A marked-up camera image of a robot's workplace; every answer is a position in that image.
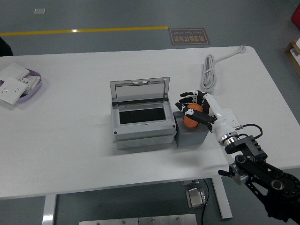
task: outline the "white power cord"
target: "white power cord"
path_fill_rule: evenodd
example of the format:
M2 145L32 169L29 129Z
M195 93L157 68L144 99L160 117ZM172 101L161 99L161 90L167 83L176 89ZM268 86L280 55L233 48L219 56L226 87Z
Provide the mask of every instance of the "white power cord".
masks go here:
M243 54L246 52L246 47L245 45L241 45L236 52L224 56L220 59L215 60L214 56L209 54L206 56L205 62L202 66L202 77L201 77L201 90L205 92L211 92L216 83L217 83L217 76L216 76L216 71L215 71L215 65L217 62L220 62L222 60L228 59L236 54Z

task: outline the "purple tray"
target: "purple tray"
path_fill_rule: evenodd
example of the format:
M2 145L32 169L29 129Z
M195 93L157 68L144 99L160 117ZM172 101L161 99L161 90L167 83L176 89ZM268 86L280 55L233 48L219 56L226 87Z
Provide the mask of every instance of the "purple tray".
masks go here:
M28 95L19 97L19 99L17 101L24 101L24 100L30 98L34 94L34 92L36 92L42 86L42 76L36 71L33 71L31 69L28 69L28 70L29 70L29 74L27 74L27 75L39 76L39 77L41 77L41 79L39 80L38 84L34 87L34 89Z

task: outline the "white table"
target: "white table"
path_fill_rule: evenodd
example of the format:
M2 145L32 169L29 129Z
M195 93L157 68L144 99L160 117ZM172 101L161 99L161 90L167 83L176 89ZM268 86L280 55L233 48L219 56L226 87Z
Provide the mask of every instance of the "white table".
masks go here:
M233 162L209 133L200 146L117 150L112 139L110 81L169 76L173 110L179 94L200 87L201 64L236 47L1 57L42 75L26 102L0 102L0 199L61 194L213 177ZM247 47L216 65L212 92L240 124L263 128L267 162L300 166L300 127L256 54ZM256 129L245 129L257 135Z

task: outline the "gray block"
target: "gray block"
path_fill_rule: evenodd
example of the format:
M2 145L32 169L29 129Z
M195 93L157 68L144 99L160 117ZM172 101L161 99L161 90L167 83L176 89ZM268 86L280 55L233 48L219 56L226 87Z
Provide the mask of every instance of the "gray block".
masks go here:
M198 124L195 128L188 128L183 124L184 114L180 111L174 112L174 118L176 122L175 141L177 147L189 146L202 144L208 133L207 126L203 124Z

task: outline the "gray floor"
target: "gray floor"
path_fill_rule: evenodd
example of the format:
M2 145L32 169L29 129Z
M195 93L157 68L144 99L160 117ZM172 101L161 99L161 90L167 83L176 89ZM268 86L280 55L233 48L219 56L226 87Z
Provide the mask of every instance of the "gray floor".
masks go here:
M300 79L283 54L290 40L300 38L299 28L291 21L299 3L299 0L0 0L0 32L136 26L205 28L210 45L188 47L241 44L254 47L299 122ZM35 8L46 8L46 13L34 15ZM167 30L2 38L14 55L179 48L171 45ZM288 172L300 178L300 169ZM268 218L263 205L250 191L229 178L223 181L233 219L222 220L211 181L207 181L210 203L204 216L205 224L284 224ZM202 181L199 186L206 188ZM77 225L83 220L185 213L196 213L200 224L202 210L188 209L185 190L186 187L176 182L59 195L55 224ZM42 224L44 200L41 196L0 201L0 224Z

